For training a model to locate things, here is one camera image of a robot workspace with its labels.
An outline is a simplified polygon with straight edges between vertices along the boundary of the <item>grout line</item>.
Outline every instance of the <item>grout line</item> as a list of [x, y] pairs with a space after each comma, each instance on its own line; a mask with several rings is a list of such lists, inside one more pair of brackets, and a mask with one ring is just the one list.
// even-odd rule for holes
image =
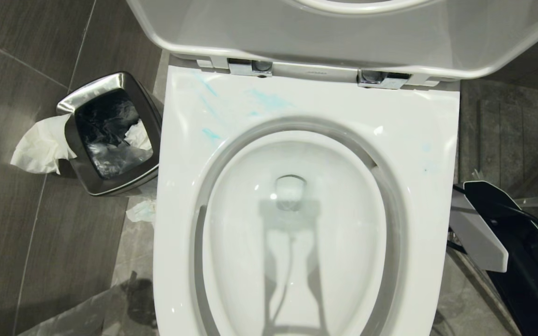
[[18, 295], [18, 302], [15, 307], [14, 327], [12, 329], [12, 336], [15, 336], [15, 329], [18, 327], [18, 315], [20, 313], [20, 303], [22, 300], [22, 291], [24, 289], [24, 278], [26, 277], [26, 268], [28, 268], [28, 258], [30, 257], [30, 247], [32, 246], [32, 238], [35, 234], [36, 221], [39, 218], [39, 210], [41, 209], [41, 201], [43, 198], [43, 192], [45, 191], [45, 183], [47, 182], [47, 175], [43, 179], [43, 186], [41, 187], [41, 194], [39, 195], [39, 203], [36, 206], [35, 221], [32, 223], [32, 231], [30, 232], [30, 240], [28, 241], [28, 250], [26, 251], [26, 260], [24, 260], [24, 270], [22, 272], [22, 281], [20, 283], [20, 293]]
[[6, 55], [7, 57], [19, 62], [20, 64], [23, 64], [24, 66], [26, 66], [27, 68], [29, 68], [30, 70], [32, 71], [35, 71], [37, 72], [39, 75], [45, 77], [46, 79], [49, 79], [50, 81], [53, 81], [54, 83], [56, 83], [57, 85], [60, 85], [62, 87], [64, 87], [64, 89], [67, 89], [68, 87], [66, 85], [63, 85], [62, 83], [56, 81], [55, 79], [45, 75], [42, 71], [39, 71], [39, 70], [36, 70], [35, 68], [33, 68], [32, 66], [30, 66], [30, 64], [24, 62], [23, 60], [21, 59], [18, 59], [17, 57], [15, 57], [14, 55], [8, 53], [7, 51], [3, 50], [0, 48], [0, 53], [2, 53], [3, 55]]
[[68, 93], [72, 90], [72, 82], [74, 81], [74, 75], [76, 74], [76, 69], [78, 68], [78, 62], [80, 60], [80, 55], [82, 54], [82, 48], [84, 46], [84, 40], [86, 40], [86, 34], [88, 33], [88, 26], [90, 26], [90, 21], [92, 19], [92, 13], [94, 12], [94, 6], [97, 4], [97, 0], [92, 2], [92, 8], [90, 8], [90, 14], [88, 15], [88, 21], [86, 21], [86, 26], [84, 27], [83, 40], [80, 43], [80, 49], [78, 49], [78, 55], [76, 56], [76, 63], [74, 63], [74, 69], [72, 70], [72, 76], [70, 77], [70, 84], [68, 85]]

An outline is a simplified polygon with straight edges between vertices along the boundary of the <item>white toilet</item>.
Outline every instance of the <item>white toilet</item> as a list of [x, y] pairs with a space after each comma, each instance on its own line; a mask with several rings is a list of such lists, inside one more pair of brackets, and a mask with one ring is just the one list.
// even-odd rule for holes
[[154, 246], [162, 336], [426, 336], [459, 82], [538, 0], [129, 0], [173, 56]]

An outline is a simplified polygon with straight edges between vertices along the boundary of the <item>toilet lid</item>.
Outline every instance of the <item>toilet lid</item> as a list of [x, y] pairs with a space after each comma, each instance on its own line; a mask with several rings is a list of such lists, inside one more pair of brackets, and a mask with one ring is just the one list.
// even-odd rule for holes
[[386, 253], [370, 168], [342, 143], [306, 131], [264, 136], [230, 160], [211, 193], [195, 270], [204, 279], [199, 308], [210, 310], [201, 315], [212, 315], [208, 334], [361, 334]]
[[235, 58], [475, 78], [538, 41], [538, 0], [128, 3], [156, 44], [216, 68]]

